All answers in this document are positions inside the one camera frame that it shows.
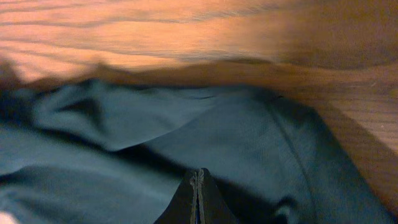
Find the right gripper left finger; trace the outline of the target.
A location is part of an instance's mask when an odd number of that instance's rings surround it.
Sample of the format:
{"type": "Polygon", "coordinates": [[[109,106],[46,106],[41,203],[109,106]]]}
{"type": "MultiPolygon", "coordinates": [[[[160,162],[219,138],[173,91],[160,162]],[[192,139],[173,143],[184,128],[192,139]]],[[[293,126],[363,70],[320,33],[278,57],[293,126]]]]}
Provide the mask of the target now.
{"type": "Polygon", "coordinates": [[[198,172],[185,173],[169,205],[154,224],[198,223],[198,172]]]}

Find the black leggings with red waistband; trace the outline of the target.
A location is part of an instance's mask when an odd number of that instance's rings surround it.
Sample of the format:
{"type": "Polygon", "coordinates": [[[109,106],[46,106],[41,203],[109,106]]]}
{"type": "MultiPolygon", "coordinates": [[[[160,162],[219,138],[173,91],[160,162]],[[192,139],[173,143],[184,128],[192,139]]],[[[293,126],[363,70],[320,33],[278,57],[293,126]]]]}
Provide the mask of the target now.
{"type": "Polygon", "coordinates": [[[205,169],[243,223],[394,223],[321,117],[254,87],[1,92],[1,211],[154,223],[205,169]]]}

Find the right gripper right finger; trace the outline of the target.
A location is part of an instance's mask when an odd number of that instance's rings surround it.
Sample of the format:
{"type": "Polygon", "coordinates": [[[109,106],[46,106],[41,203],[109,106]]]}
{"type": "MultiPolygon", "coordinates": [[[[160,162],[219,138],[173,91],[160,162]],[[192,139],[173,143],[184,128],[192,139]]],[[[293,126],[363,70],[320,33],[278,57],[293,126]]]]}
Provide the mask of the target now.
{"type": "Polygon", "coordinates": [[[238,224],[208,169],[200,169],[197,173],[197,196],[199,223],[238,224]]]}

